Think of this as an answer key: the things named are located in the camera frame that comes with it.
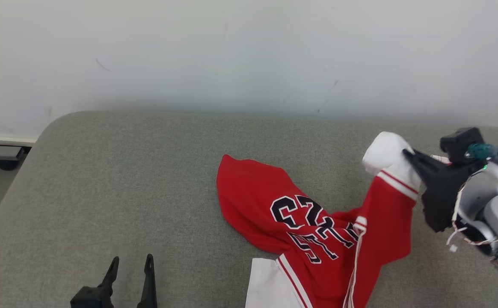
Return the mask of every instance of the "gray fabric surface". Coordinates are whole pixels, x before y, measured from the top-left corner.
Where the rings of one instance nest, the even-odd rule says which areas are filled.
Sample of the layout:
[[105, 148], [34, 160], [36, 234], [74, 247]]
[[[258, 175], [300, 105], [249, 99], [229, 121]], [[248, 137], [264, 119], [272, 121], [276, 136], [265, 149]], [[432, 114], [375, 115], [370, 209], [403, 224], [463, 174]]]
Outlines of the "gray fabric surface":
[[[68, 307], [120, 256], [113, 302], [135, 307], [147, 253], [163, 308], [243, 307], [251, 259], [274, 258], [224, 221], [225, 153], [284, 168], [329, 212], [358, 207], [361, 158], [382, 130], [440, 154], [456, 127], [122, 112], [73, 113], [41, 135], [0, 205], [0, 308]], [[483, 128], [498, 144], [498, 129]], [[472, 247], [445, 247], [421, 205], [409, 257], [382, 271], [369, 307], [498, 307], [498, 273]]]

